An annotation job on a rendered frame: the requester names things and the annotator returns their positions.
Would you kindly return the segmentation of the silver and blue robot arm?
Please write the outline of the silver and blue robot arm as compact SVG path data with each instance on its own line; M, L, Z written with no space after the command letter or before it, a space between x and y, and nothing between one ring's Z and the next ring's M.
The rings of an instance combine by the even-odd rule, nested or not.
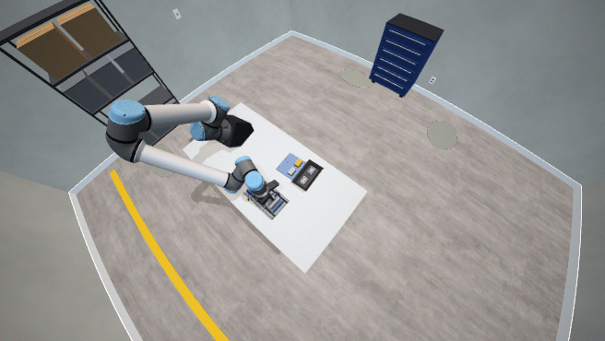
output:
M237 193L245 183L256 197L264 197L279 183L276 180L266 183L247 156L237 158L236 168L228 173L149 146L138 137L139 133L148 130L190 123L190 132L195 140L226 142L231 137L231 125L224 119L229 109L230 105L215 95L192 104L142 105L137 101L118 100L109 110L105 137L111 149L129 162L140 161L209 182L223 187L230 194Z

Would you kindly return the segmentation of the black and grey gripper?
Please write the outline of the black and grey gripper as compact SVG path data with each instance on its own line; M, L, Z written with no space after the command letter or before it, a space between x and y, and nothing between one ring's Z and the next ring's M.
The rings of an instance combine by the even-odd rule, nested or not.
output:
M264 196L263 198L260 198L258 201L264 206L265 204L268 205L270 202L273 202L270 199L273 199L273 201L274 201L272 194L270 192L268 192L266 196Z

